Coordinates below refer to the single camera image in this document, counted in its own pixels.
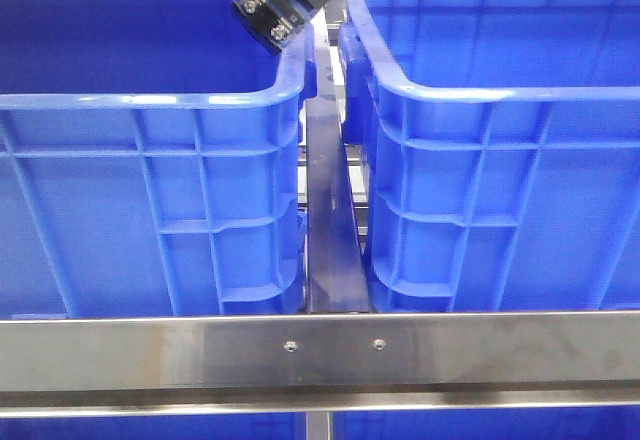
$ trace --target metal rod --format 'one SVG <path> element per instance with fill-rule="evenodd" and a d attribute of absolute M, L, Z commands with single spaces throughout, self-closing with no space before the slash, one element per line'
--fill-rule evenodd
<path fill-rule="evenodd" d="M 340 113 L 333 84 L 327 26 L 314 19 L 318 96 L 307 101 L 307 201 L 310 313 L 367 312 L 369 299 Z"/>

